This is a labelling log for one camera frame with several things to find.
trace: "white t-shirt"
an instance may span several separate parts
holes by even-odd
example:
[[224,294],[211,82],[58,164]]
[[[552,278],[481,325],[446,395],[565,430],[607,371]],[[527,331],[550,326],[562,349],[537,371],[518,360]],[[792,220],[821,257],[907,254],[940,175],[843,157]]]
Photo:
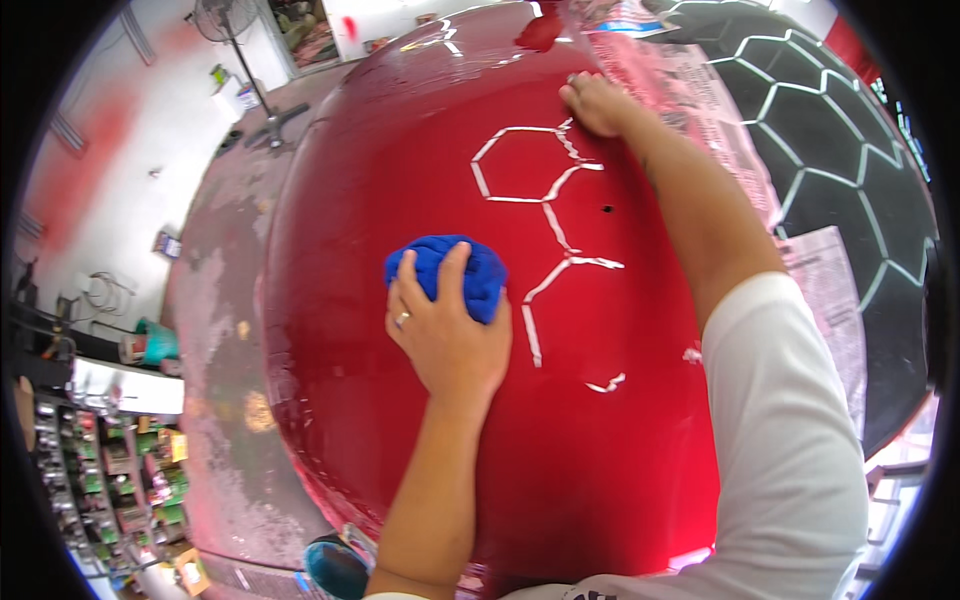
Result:
[[737,285],[707,321],[703,358],[720,471],[716,552],[677,574],[594,575],[504,600],[843,594],[867,538],[863,452],[829,349],[796,282],[763,273]]

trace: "workshop floor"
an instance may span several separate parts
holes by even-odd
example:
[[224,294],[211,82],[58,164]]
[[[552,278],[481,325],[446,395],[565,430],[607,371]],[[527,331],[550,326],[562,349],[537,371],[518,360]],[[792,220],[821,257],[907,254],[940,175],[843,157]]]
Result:
[[[297,569],[305,545],[332,531],[303,491],[265,396],[260,324],[253,305],[280,187],[323,98],[351,64],[295,80],[267,95],[276,108],[308,102],[277,150],[238,143],[215,158],[190,209],[170,276],[163,321],[180,339],[190,443],[185,506],[199,549]],[[235,129],[255,132],[260,109]]]

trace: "hand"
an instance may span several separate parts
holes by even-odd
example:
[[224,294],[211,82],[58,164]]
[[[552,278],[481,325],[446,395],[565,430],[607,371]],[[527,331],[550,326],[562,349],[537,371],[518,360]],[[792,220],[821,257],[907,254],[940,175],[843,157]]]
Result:
[[560,88],[560,97],[584,127],[603,137],[617,137],[641,106],[623,88],[603,75],[583,71],[571,75]]
[[[514,329],[504,291],[489,325],[473,320],[464,304],[464,270],[470,244],[459,242],[446,254],[437,277],[437,301],[417,282],[417,253],[403,253],[390,285],[387,334],[403,348],[430,393],[431,402],[482,424],[493,394],[503,382]],[[409,317],[397,325],[401,315]]]

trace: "forearm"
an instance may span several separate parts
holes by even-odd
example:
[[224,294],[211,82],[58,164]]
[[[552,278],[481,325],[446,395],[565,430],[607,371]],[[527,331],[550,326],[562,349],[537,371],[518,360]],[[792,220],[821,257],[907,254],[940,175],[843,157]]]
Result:
[[784,270],[777,248],[733,176],[654,112],[637,106],[621,134],[657,195],[703,331],[736,284]]
[[434,399],[380,537],[367,594],[450,598],[473,550],[474,475],[482,420]]

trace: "newspaper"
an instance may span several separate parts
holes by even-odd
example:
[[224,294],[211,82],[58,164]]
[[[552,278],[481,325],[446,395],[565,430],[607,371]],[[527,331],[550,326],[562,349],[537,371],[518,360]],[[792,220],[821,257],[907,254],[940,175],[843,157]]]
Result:
[[770,174],[700,46],[651,43],[609,32],[588,37],[607,78],[730,171],[760,221],[772,229],[780,220],[780,201]]
[[630,37],[647,37],[677,29],[676,26],[664,26],[640,4],[640,0],[572,0],[568,6],[583,32],[618,32]]
[[800,286],[817,328],[827,340],[847,393],[854,431],[862,440],[867,399],[866,338],[840,229],[830,226],[775,241],[783,264]]

